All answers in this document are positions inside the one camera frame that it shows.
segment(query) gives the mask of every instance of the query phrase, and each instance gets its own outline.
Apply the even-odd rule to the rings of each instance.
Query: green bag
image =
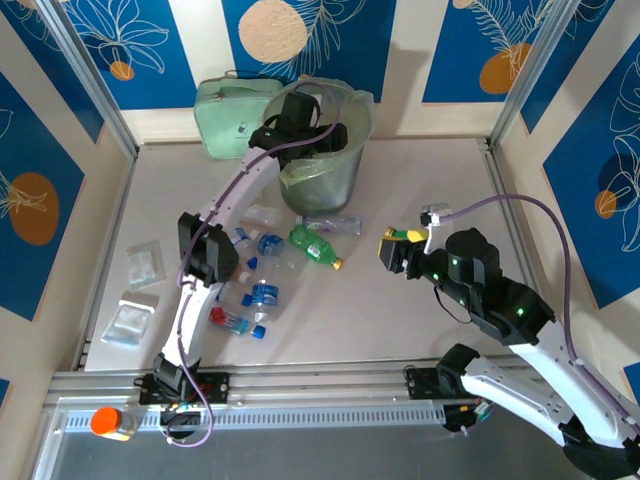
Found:
[[[222,78],[198,86],[193,113],[207,153],[217,160],[241,158],[251,134],[282,83],[271,79]]]

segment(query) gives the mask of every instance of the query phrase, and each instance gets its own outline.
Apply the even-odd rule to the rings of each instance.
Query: yellow bottle cap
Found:
[[[120,410],[113,407],[102,407],[91,417],[91,431],[96,435],[115,433],[122,422]]]

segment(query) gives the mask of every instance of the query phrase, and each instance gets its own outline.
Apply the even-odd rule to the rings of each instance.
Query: trash bin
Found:
[[[314,155],[291,161],[280,173],[280,190],[285,202],[299,215],[334,213],[342,210],[351,199],[365,142],[373,132],[373,95],[354,90],[340,80],[309,78],[330,88],[340,104],[340,122],[347,127],[347,146],[333,153]],[[282,110],[287,92],[296,82],[279,92],[267,105],[266,120]],[[300,92],[323,95],[319,125],[333,122],[336,109],[326,92],[315,86],[301,87]]]

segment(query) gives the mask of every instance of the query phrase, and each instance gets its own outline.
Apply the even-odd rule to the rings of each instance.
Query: purple cable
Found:
[[[575,346],[573,344],[573,337],[571,336],[571,254],[569,252],[569,242],[567,241],[567,237],[562,228],[562,224],[558,217],[553,213],[553,211],[544,203],[542,203],[537,198],[530,197],[528,195],[520,195],[517,193],[505,193],[502,195],[495,195],[493,197],[486,198],[484,200],[479,201],[478,203],[474,203],[473,205],[460,210],[459,212],[452,213],[451,215],[445,215],[440,220],[444,222],[449,222],[455,220],[456,218],[460,218],[467,213],[470,213],[477,208],[483,207],[489,203],[498,202],[501,200],[522,200],[525,202],[533,203],[537,207],[540,207],[544,212],[549,215],[556,229],[558,230],[558,235],[560,235],[560,242],[562,243],[562,252],[564,254],[564,338],[567,343],[567,353],[569,354],[569,358],[571,362],[576,367],[578,372],[584,377],[587,381],[587,384],[591,386],[594,390],[596,390],[600,395],[602,395],[611,408],[616,410],[620,415],[622,415],[623,419],[629,417],[629,412],[622,406],[622,404],[606,389],[604,386],[598,381],[598,379],[585,368],[580,362],[578,362],[578,354],[576,353]],[[631,429],[637,434],[640,435],[640,425],[638,424],[629,424]]]
[[[184,305],[182,305],[182,310],[180,310],[180,315],[178,317],[178,326],[176,327],[176,334],[178,336],[178,354],[180,355],[180,362],[181,362],[182,370],[184,371],[187,379],[189,380],[189,383],[191,383],[191,386],[193,387],[195,392],[200,397],[200,400],[202,400],[202,402],[204,403],[204,406],[207,409],[207,413],[209,415],[209,420],[210,421],[209,421],[209,425],[207,426],[207,433],[204,435],[204,437],[202,437],[200,440],[198,440],[197,442],[194,442],[194,443],[176,443],[176,442],[172,443],[173,445],[176,445],[178,447],[193,448],[193,447],[199,447],[200,445],[204,444],[207,440],[209,440],[209,437],[211,436],[211,433],[213,432],[213,422],[214,422],[214,418],[215,418],[213,416],[213,410],[211,410],[211,405],[209,405],[209,402],[207,401],[207,398],[205,397],[204,393],[202,393],[202,390],[200,390],[200,387],[198,386],[197,382],[195,381],[195,379],[191,375],[191,372],[189,372],[189,368],[187,367],[187,355],[185,353],[184,345],[182,343],[182,321],[184,320],[184,313],[187,310],[187,305],[189,305],[189,301],[191,300],[191,297],[193,296],[193,291],[196,288],[195,282],[186,281],[184,279],[184,276],[185,276],[185,273],[186,273],[186,269],[187,269],[187,265],[189,265],[189,262],[191,261],[191,255],[193,254],[193,249],[194,249],[194,247],[196,245],[196,242],[198,241],[200,236],[204,233],[204,230],[209,225],[209,222],[211,221],[211,219],[218,212],[218,209],[220,208],[220,205],[222,205],[222,202],[224,202],[224,200],[229,196],[229,193],[231,193],[233,188],[240,182],[240,179],[244,175],[246,175],[247,171],[251,170],[256,164],[258,164],[258,162],[260,162],[261,160],[263,160],[266,157],[270,156],[272,153],[278,152],[280,150],[284,150],[286,148],[302,147],[304,145],[309,145],[309,144],[318,142],[318,141],[328,137],[329,135],[331,135],[331,132],[333,132],[333,130],[338,125],[338,122],[340,121],[340,104],[338,103],[338,99],[336,98],[336,96],[333,93],[333,91],[330,88],[327,88],[324,85],[322,85],[320,83],[316,83],[316,82],[302,82],[302,83],[299,83],[294,88],[294,91],[297,91],[300,87],[304,87],[304,86],[318,87],[321,90],[324,90],[331,97],[331,101],[336,106],[336,117],[334,118],[333,123],[329,126],[329,128],[327,130],[325,130],[320,135],[317,135],[317,136],[315,136],[313,138],[310,138],[308,140],[301,140],[299,142],[290,142],[290,143],[284,143],[282,145],[278,145],[276,147],[273,147],[270,150],[267,150],[266,152],[261,153],[255,159],[253,159],[247,165],[245,170],[243,170],[240,173],[238,173],[233,178],[233,180],[229,183],[229,186],[225,189],[225,191],[222,192],[222,194],[220,195],[220,198],[214,204],[214,208],[211,209],[209,214],[202,221],[202,224],[200,225],[198,230],[196,230],[196,233],[191,238],[191,242],[189,243],[189,247],[187,248],[187,251],[185,252],[184,257],[182,259],[182,262],[180,263],[180,268],[178,270],[177,285],[178,285],[178,287],[184,287],[185,285],[191,285],[191,292],[189,293],[189,295],[185,299]]]

